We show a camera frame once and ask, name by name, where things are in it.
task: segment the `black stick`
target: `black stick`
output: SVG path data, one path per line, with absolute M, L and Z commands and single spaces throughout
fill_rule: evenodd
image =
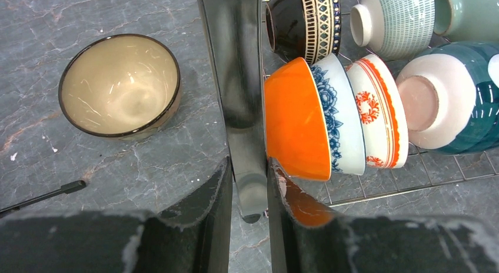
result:
M 56 191 L 49 192 L 47 194 L 41 195 L 36 198 L 31 198 L 28 199 L 27 201 L 20 202 L 15 205 L 11 205 L 10 207 L 6 207 L 3 209 L 0 209 L 0 218 L 8 215 L 11 212 L 17 211 L 23 207 L 27 207 L 28 205 L 36 204 L 39 201 L 44 201 L 48 198 L 55 197 L 56 195 L 60 194 L 70 194 L 72 192 L 79 191 L 80 189 L 83 189 L 87 186 L 87 183 L 83 180 L 78 180 L 71 182 L 69 184 L 62 185 L 60 189 Z

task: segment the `black patterned bowl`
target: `black patterned bowl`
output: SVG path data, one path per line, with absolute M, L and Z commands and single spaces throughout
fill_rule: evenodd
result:
M 312 65 L 340 51 L 340 0 L 270 0 L 265 17 L 272 51 L 285 62 Z

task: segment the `white bowl with blue pattern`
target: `white bowl with blue pattern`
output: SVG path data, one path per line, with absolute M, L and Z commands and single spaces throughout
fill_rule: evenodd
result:
M 362 124 L 347 73 L 336 55 L 330 54 L 310 67 L 322 108 L 331 147 L 331 170 L 362 175 L 365 143 Z

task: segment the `stacked bowl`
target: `stacked bowl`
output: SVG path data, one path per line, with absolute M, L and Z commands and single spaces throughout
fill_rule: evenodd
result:
M 499 19 L 479 18 L 499 13 L 494 1 L 360 0 L 351 35 L 372 54 L 344 68 L 340 0 L 270 0 L 271 49 L 290 62 L 265 83 L 268 156 L 325 181 L 400 168 L 409 142 L 453 155 L 499 147 Z M 433 34 L 460 42 L 430 48 Z M 411 58 L 397 78 L 384 61 Z

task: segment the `marble surface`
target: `marble surface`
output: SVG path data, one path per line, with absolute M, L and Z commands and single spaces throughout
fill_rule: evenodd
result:
M 357 0 L 342 0 L 343 10 Z M 357 48 L 343 20 L 344 65 Z M 0 0 L 0 207 L 83 179 L 88 187 L 31 209 L 150 209 L 173 204 L 202 184 L 228 153 L 196 0 Z M 69 60 L 102 37 L 138 33 L 168 46 L 180 64 L 183 94 L 168 127 L 142 142 L 96 138 L 61 114 L 58 81 Z M 265 69 L 282 62 L 264 38 Z M 394 75 L 406 61 L 388 62 Z M 296 179 L 324 203 L 454 182 L 336 209 L 351 215 L 470 214 L 499 225 L 499 151 L 414 155 L 403 169 L 368 169 L 326 183 Z M 268 220 L 246 224 L 234 190 L 230 272 L 271 272 Z

